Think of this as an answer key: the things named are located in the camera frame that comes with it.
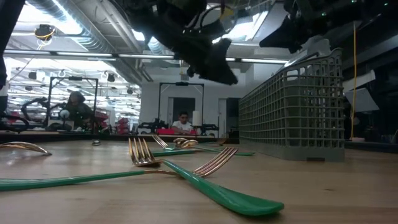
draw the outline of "green handle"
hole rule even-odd
[[[27,190],[145,174],[144,170],[50,179],[0,179],[0,190]]]
[[[163,163],[176,173],[180,174],[184,179],[193,184],[193,186],[195,186],[199,191],[207,195],[218,204],[242,215],[269,215],[279,212],[284,208],[284,204],[281,202],[274,202],[271,200],[235,192],[202,179],[201,177],[190,173],[189,171],[173,164],[172,162],[163,161]]]
[[[174,151],[159,151],[159,152],[152,152],[152,155],[155,157],[158,156],[174,156],[174,155],[182,155],[182,154],[191,154],[194,153],[194,150],[174,150]]]
[[[202,149],[204,151],[217,152],[217,153],[220,153],[222,151],[220,149],[209,149],[209,148],[198,147],[198,146],[192,146],[192,148],[194,148],[194,149]],[[163,150],[165,152],[170,152],[170,154],[167,154],[165,156],[180,155],[180,154],[177,154],[177,153],[176,154],[172,154],[171,152],[190,151],[190,150],[178,150],[176,147],[166,147],[166,148],[163,148]],[[181,154],[188,154],[188,153],[193,153],[193,152],[195,152],[195,151],[187,152],[187,153],[181,153]],[[237,152],[237,153],[235,153],[235,156],[253,156],[254,154],[255,154],[255,152]]]
[[[211,151],[211,152],[218,152],[218,153],[221,152],[221,150],[219,150],[219,149],[209,149],[209,148],[198,147],[198,146],[193,146],[193,148],[202,149],[202,150]],[[235,153],[235,156],[253,156],[254,154],[255,154],[255,152],[237,152],[237,153]]]

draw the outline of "man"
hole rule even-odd
[[[172,129],[176,134],[190,134],[192,130],[191,123],[188,122],[188,112],[183,111],[178,115],[178,121],[174,121]]]
[[[94,116],[91,108],[84,103],[85,97],[79,91],[70,93],[69,100],[65,109],[69,111],[69,119],[74,121],[75,127],[82,127],[90,122],[90,118]]]

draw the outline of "yellow cable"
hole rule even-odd
[[[51,35],[53,35],[54,32],[55,32],[55,29],[53,29],[52,32],[49,33],[49,34],[47,34],[47,35],[44,35],[44,36],[35,35],[35,36],[36,36],[37,38],[48,38],[48,37],[50,37]]]
[[[355,98],[356,98],[356,28],[354,23],[354,94],[353,94],[353,106],[351,107],[351,137],[354,138],[354,114],[355,114]]]

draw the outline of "wooden table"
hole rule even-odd
[[[0,152],[0,177],[36,179],[141,169],[131,164],[126,142],[41,146],[53,155]],[[158,147],[151,143],[150,148]],[[201,152],[168,159],[194,169],[213,156]],[[347,150],[346,156],[345,163],[236,156],[208,178],[232,190],[284,202],[285,209],[272,217],[243,217],[182,179],[151,174],[0,192],[0,223],[398,223],[398,155]]]

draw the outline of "lamp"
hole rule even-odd
[[[37,72],[29,72],[28,77],[30,79],[36,80],[37,78]]]
[[[108,81],[108,82],[114,82],[114,81],[115,81],[114,73],[109,73],[109,74],[108,74],[107,81]]]

